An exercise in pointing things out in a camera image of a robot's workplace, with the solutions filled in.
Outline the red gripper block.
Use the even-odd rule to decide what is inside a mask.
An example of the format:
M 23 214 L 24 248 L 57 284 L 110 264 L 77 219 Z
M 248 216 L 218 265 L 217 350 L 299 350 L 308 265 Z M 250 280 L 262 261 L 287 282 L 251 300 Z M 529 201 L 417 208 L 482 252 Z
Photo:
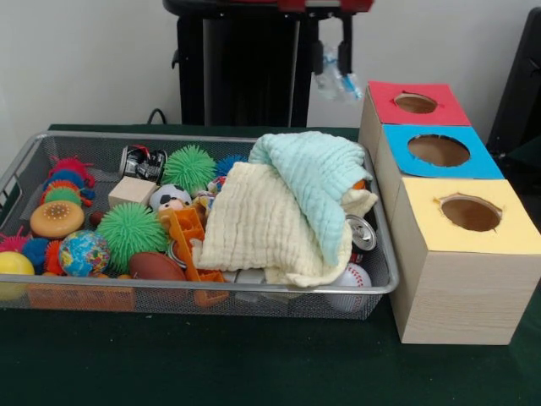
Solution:
M 373 0 L 277 0 L 281 11 L 302 13 L 307 8 L 339 8 L 341 11 L 357 13 L 368 12 Z M 352 14 L 343 14 L 342 41 L 338 47 L 338 69 L 341 74 L 352 72 Z M 319 21 L 312 20 L 312 71 L 314 75 L 323 74 L 324 47 L 319 36 Z

